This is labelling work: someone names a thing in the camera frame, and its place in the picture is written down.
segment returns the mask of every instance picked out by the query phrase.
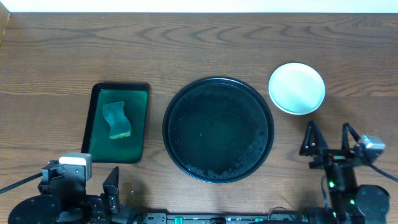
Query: white plate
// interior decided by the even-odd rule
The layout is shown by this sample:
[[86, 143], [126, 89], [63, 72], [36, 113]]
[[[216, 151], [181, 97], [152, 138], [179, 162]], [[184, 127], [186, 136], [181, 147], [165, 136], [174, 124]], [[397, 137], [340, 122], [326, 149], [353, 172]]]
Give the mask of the white plate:
[[313, 68], [302, 63], [287, 63], [271, 76], [269, 96], [282, 111], [303, 115], [315, 111], [325, 97], [325, 84]]

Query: green rectangular tray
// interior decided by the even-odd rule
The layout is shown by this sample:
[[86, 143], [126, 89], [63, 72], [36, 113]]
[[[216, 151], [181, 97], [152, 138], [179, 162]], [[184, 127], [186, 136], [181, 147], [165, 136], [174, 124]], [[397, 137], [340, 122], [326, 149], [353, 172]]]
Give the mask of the green rectangular tray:
[[[97, 83], [91, 92], [82, 153], [93, 162], [133, 164], [141, 160], [148, 106], [148, 84]], [[131, 124], [131, 135], [110, 139], [110, 126], [103, 116], [103, 105], [124, 101], [124, 114]]]

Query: round tray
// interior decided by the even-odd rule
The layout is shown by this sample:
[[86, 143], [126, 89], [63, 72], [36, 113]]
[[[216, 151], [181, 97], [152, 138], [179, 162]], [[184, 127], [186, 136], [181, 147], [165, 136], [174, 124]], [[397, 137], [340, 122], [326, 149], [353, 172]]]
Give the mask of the round tray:
[[205, 78], [178, 92], [163, 120], [163, 140], [174, 163], [211, 183], [247, 177], [267, 158], [274, 122], [262, 96], [232, 78]]

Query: white background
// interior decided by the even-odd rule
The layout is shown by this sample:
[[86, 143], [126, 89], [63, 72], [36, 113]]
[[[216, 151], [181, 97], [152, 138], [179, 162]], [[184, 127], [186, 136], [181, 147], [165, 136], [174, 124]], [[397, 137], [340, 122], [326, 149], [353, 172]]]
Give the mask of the white background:
[[10, 12], [398, 12], [398, 0], [0, 0]]

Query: black tray rim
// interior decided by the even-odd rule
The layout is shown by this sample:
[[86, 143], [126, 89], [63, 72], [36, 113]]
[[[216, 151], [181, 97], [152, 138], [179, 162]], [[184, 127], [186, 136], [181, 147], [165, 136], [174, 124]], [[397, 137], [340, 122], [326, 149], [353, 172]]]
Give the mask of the black tray rim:
[[[266, 148], [264, 150], [264, 153], [261, 155], [260, 159], [256, 162], [256, 164], [249, 169], [247, 172], [245, 172], [244, 174], [241, 174], [237, 177], [234, 178], [230, 178], [230, 179], [226, 179], [226, 180], [210, 180], [210, 179], [205, 179], [202, 177], [198, 177], [195, 174], [192, 174], [191, 172], [189, 172], [187, 170], [187, 168], [181, 164], [178, 159], [175, 157], [174, 153], [172, 152], [172, 149], [170, 147], [170, 143], [169, 143], [169, 120], [170, 120], [170, 116], [172, 114], [172, 111], [174, 110], [175, 105], [178, 103], [178, 101], [181, 99], [181, 97], [183, 97], [185, 94], [187, 94], [189, 91], [191, 91], [194, 88], [197, 88], [199, 86], [202, 85], [207, 85], [210, 83], [224, 83], [224, 84], [228, 84], [228, 85], [232, 85], [234, 84], [234, 86], [236, 87], [240, 87], [240, 89], [244, 90], [245, 92], [249, 93], [260, 105], [260, 107], [262, 108], [265, 116], [266, 116], [266, 120], [267, 120], [267, 124], [268, 124], [268, 141], [267, 141], [267, 145]], [[207, 78], [202, 78], [199, 79], [197, 81], [194, 81], [193, 83], [187, 85], [186, 87], [182, 88], [170, 101], [166, 112], [164, 114], [164, 118], [163, 118], [163, 125], [162, 125], [162, 134], [163, 134], [163, 141], [165, 144], [165, 148], [167, 153], [169, 154], [170, 158], [173, 160], [173, 162], [181, 169], [183, 170], [186, 174], [188, 174], [189, 176], [201, 180], [203, 182], [206, 183], [211, 183], [211, 184], [228, 184], [228, 183], [232, 183], [232, 182], [236, 182], [239, 181], [241, 179], [244, 179], [246, 177], [248, 177], [249, 175], [253, 174], [256, 170], [258, 170], [258, 168], [260, 168], [260, 166], [263, 165], [264, 161], [267, 159], [271, 149], [272, 149], [272, 144], [274, 142], [274, 119], [272, 118], [272, 114], [271, 111], [265, 101], [265, 99], [261, 96], [261, 94], [254, 89], [252, 86], [248, 85], [247, 83], [235, 79], [235, 78], [230, 78], [230, 77], [207, 77]]]
[[[98, 103], [98, 95], [102, 90], [143, 90], [148, 93], [148, 99], [146, 104], [145, 110], [145, 120], [144, 120], [144, 135], [143, 140], [145, 139], [146, 133], [146, 126], [147, 126], [147, 117], [148, 117], [148, 105], [149, 105], [149, 89], [150, 85], [148, 83], [112, 83], [112, 82], [103, 82], [97, 83], [93, 86], [91, 90], [91, 97], [90, 97], [90, 105], [88, 107], [88, 114], [87, 114], [87, 122], [85, 133], [83, 136], [83, 143], [81, 144], [81, 153], [87, 153], [90, 148], [90, 141], [91, 141], [91, 132], [94, 125], [94, 118], [95, 118], [95, 111]], [[128, 164], [136, 164], [141, 161], [142, 155], [144, 151], [144, 144], [142, 144], [141, 148], [141, 156], [137, 162], [132, 162]], [[95, 163], [114, 163], [114, 162], [103, 162], [103, 161], [94, 161]]]

